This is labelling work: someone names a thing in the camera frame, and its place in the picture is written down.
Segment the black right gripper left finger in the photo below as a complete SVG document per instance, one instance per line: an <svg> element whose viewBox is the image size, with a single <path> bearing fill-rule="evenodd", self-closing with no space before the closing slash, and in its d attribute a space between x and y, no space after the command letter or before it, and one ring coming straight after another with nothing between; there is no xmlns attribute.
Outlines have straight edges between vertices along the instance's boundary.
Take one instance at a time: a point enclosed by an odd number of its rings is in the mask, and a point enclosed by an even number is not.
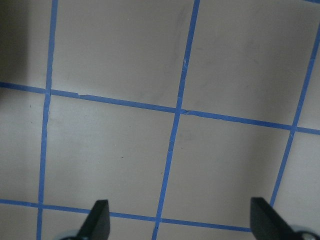
<svg viewBox="0 0 320 240"><path fill-rule="evenodd" d="M107 240L111 232L109 202L97 200L83 225L75 236L76 240Z"/></svg>

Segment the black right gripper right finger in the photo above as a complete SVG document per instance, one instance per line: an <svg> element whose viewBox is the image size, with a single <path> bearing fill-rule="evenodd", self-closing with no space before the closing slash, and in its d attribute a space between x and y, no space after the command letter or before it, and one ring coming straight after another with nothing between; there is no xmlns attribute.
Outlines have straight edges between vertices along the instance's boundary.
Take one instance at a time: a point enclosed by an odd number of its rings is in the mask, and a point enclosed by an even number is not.
<svg viewBox="0 0 320 240"><path fill-rule="evenodd" d="M293 230L262 197L250 199L250 230L256 240L318 240L316 233Z"/></svg>

